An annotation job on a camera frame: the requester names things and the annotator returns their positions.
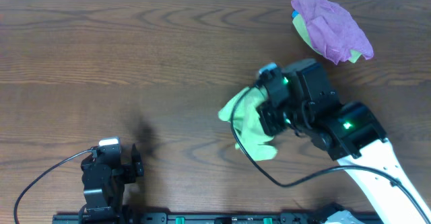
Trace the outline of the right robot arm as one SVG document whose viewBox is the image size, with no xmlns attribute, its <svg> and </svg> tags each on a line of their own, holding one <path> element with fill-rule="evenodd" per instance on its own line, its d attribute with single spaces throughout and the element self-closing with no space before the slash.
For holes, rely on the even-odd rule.
<svg viewBox="0 0 431 224">
<path fill-rule="evenodd" d="M 310 137 L 359 186 L 383 223 L 429 223 L 430 209 L 397 160 L 387 133 L 361 102 L 341 103 L 314 59 L 259 70 L 267 99 L 257 107 L 266 135 Z"/>
</svg>

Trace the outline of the green microfiber cloth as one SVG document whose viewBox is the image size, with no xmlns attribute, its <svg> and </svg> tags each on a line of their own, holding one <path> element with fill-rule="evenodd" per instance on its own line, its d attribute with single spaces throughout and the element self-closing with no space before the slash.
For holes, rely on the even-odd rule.
<svg viewBox="0 0 431 224">
<path fill-rule="evenodd" d="M 254 161 L 273 159 L 277 155 L 277 149 L 269 144 L 273 140 L 264 133 L 261 126 L 257 107 L 267 100 L 264 89 L 245 87 L 237 93 L 218 112 L 218 118 L 224 122 L 230 122 L 230 115 L 236 102 L 244 94 L 234 113 L 234 129 L 240 142 Z"/>
</svg>

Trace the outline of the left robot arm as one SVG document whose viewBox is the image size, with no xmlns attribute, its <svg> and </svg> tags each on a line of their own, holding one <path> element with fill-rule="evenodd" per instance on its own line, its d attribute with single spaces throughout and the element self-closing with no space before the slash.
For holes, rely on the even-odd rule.
<svg viewBox="0 0 431 224">
<path fill-rule="evenodd" d="M 92 147 L 81 162 L 86 204 L 78 212 L 79 223 L 132 223 L 133 211 L 123 204 L 125 185 L 144 175 L 143 161 L 136 146 L 131 161 L 121 162 L 121 146 Z"/>
</svg>

